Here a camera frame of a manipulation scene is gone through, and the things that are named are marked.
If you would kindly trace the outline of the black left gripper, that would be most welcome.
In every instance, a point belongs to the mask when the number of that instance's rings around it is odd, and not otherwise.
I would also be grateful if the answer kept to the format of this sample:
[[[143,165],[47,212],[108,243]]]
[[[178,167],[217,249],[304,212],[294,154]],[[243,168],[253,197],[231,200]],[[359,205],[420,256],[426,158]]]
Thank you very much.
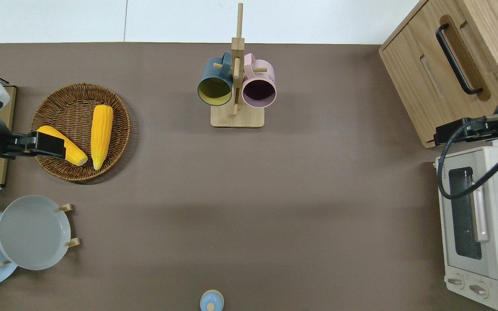
[[[12,133],[10,145],[5,148],[5,156],[16,157],[52,157],[65,159],[64,140],[42,132],[28,134]]]

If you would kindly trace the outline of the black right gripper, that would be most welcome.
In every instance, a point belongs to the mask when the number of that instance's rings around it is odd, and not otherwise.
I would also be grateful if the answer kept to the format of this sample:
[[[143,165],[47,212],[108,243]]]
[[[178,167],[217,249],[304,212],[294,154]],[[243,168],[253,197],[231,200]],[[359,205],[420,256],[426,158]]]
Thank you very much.
[[[489,126],[488,119],[488,116],[477,118],[465,117],[437,126],[433,134],[433,142],[436,146],[448,143],[451,136],[455,132],[458,132],[461,127],[463,130],[455,136],[454,143],[496,140],[498,139],[498,133]]]

